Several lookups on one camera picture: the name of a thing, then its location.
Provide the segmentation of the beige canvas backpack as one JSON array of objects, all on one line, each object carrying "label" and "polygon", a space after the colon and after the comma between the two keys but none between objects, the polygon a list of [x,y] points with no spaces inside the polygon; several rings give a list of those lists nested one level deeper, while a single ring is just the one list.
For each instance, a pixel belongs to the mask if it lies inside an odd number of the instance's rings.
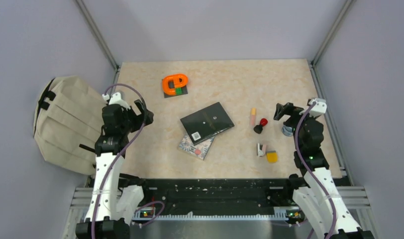
[{"label": "beige canvas backpack", "polygon": [[105,104],[78,76],[51,80],[41,93],[33,123],[33,137],[44,160],[76,173],[94,174],[91,150],[101,133]]}]

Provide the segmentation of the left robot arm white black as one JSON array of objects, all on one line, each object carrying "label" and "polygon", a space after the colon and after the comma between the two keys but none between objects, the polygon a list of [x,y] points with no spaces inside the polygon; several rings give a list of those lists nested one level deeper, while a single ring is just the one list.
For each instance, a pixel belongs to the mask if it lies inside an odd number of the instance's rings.
[{"label": "left robot arm white black", "polygon": [[128,239],[130,221],[122,212],[132,208],[117,207],[120,168],[125,151],[131,145],[128,135],[141,133],[153,122],[153,113],[147,110],[143,99],[135,100],[140,111],[137,115],[125,101],[107,104],[102,109],[103,125],[95,143],[96,174],[89,210],[82,223],[75,228],[79,239]]}]

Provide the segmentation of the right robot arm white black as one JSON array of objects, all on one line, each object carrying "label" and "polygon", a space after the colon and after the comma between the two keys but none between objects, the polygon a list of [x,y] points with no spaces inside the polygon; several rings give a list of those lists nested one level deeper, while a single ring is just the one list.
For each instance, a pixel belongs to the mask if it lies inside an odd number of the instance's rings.
[{"label": "right robot arm white black", "polygon": [[307,105],[307,109],[292,103],[276,105],[274,120],[289,116],[283,131],[293,137],[294,161],[302,174],[301,178],[292,176],[287,180],[283,199],[300,208],[312,227],[309,238],[372,239],[373,233],[362,229],[350,214],[321,149],[324,125],[317,118],[326,113],[326,102],[311,99]]}]

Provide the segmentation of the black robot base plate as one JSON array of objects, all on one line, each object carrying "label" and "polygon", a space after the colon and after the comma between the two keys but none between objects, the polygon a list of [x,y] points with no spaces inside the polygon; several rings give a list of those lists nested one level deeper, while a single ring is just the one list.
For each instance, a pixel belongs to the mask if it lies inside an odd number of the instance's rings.
[{"label": "black robot base plate", "polygon": [[304,179],[143,179],[121,175],[118,188],[143,188],[140,205],[163,201],[163,216],[255,216],[275,214],[276,207],[293,206],[293,191]]}]

